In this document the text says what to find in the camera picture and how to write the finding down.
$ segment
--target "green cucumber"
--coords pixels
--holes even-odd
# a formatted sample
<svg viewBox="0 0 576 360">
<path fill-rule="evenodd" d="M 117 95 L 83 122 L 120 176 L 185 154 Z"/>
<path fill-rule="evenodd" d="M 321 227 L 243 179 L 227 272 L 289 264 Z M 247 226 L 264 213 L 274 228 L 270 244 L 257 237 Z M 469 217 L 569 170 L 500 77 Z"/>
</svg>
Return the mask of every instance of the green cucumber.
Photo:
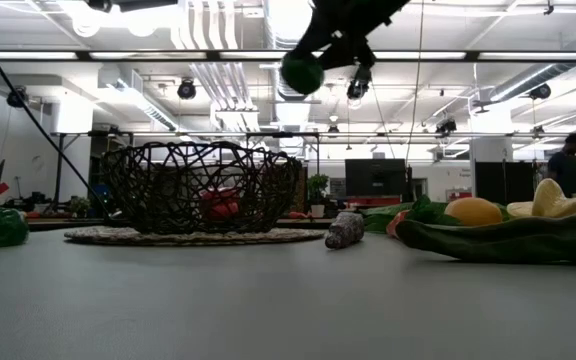
<svg viewBox="0 0 576 360">
<path fill-rule="evenodd" d="M 476 227 L 405 220 L 396 231 L 410 248 L 469 262 L 576 262 L 576 215 L 563 219 L 528 217 Z"/>
</svg>

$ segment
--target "green ball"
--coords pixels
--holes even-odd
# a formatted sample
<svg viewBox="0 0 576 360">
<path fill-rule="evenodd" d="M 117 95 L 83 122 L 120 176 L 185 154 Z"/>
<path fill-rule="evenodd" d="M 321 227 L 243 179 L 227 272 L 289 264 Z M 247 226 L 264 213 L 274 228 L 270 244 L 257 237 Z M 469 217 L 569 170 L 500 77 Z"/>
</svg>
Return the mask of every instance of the green ball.
<svg viewBox="0 0 576 360">
<path fill-rule="evenodd" d="M 323 84 L 324 69 L 312 55 L 295 58 L 287 54 L 281 61 L 281 76 L 293 90 L 303 95 L 310 95 Z"/>
</svg>

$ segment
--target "white column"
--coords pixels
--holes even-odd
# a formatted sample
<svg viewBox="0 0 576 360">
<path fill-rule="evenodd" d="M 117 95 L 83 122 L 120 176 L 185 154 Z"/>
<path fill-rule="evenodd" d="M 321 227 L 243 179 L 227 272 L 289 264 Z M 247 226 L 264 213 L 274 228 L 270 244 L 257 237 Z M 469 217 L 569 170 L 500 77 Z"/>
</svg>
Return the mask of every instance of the white column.
<svg viewBox="0 0 576 360">
<path fill-rule="evenodd" d="M 93 104 L 79 95 L 65 95 L 53 107 L 55 131 L 59 133 L 88 132 L 92 130 Z M 65 144 L 73 138 L 67 137 Z M 82 136 L 64 151 L 81 175 L 88 181 L 90 171 L 90 137 Z M 61 167 L 60 201 L 68 201 L 72 196 L 87 197 L 86 186 L 64 161 Z"/>
<path fill-rule="evenodd" d="M 513 132 L 510 108 L 505 104 L 491 106 L 487 113 L 471 114 L 470 128 L 474 133 Z M 477 162 L 513 161 L 512 138 L 483 137 L 470 141 L 470 169 L 473 194 L 477 194 L 475 164 Z"/>
</svg>

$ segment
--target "wicker basket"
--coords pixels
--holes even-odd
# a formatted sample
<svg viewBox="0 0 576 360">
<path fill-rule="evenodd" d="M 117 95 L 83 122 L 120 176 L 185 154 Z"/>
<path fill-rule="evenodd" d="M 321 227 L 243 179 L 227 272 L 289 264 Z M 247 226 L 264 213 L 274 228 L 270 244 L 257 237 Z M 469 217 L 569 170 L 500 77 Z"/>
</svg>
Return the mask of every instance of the wicker basket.
<svg viewBox="0 0 576 360">
<path fill-rule="evenodd" d="M 270 231 L 289 208 L 301 163 L 229 142 L 148 143 L 106 153 L 102 169 L 142 233 L 245 233 Z"/>
</svg>

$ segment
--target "round mat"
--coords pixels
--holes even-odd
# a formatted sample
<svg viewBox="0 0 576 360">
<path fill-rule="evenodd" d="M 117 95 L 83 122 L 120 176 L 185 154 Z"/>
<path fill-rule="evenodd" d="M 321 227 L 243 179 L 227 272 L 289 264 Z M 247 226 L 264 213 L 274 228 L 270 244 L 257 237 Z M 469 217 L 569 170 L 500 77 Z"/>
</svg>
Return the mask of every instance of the round mat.
<svg viewBox="0 0 576 360">
<path fill-rule="evenodd" d="M 301 229 L 272 229 L 267 233 L 227 233 L 188 235 L 142 234 L 132 228 L 93 227 L 67 232 L 67 241 L 91 245 L 123 246 L 214 246 L 214 245 L 253 245 L 278 244 L 296 241 L 316 240 L 325 231 Z"/>
</svg>

